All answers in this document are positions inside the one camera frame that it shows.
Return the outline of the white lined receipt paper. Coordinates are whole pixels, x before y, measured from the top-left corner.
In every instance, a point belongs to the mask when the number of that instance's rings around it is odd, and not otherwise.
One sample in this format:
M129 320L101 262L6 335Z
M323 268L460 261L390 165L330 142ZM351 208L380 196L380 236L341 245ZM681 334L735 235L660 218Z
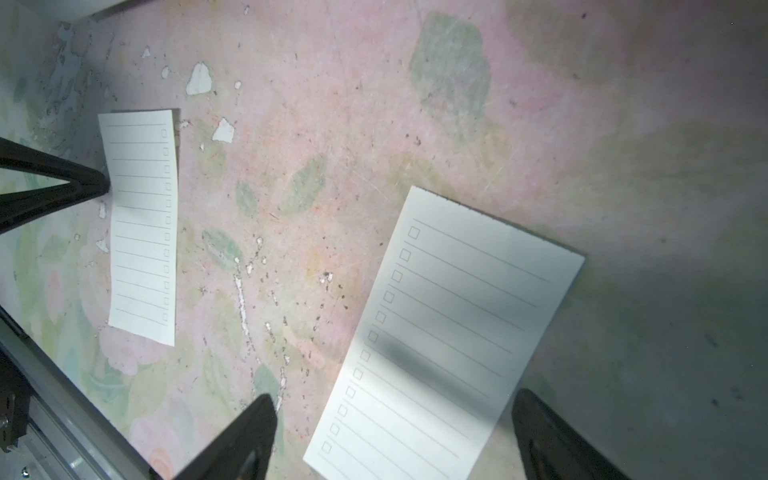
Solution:
M412 187L305 463L467 478L584 261Z

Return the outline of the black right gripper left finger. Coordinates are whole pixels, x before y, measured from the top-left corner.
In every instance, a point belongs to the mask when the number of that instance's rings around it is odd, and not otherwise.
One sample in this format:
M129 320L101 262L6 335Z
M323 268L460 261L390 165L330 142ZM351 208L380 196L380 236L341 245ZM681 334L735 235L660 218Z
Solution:
M258 396L176 479L264 480L277 426L271 396Z

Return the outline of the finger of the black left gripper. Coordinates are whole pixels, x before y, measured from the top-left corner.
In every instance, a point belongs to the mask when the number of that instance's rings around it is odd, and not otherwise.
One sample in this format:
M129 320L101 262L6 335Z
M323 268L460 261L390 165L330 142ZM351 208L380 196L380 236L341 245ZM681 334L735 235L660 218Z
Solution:
M1 233L105 195L107 173L1 138L1 168L62 180L63 184L1 195Z

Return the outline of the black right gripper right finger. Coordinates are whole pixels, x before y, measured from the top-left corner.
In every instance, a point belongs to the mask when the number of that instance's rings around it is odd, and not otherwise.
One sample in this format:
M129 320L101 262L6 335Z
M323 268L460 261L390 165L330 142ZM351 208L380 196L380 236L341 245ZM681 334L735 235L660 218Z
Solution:
M516 393L511 417L528 479L628 480L532 390Z

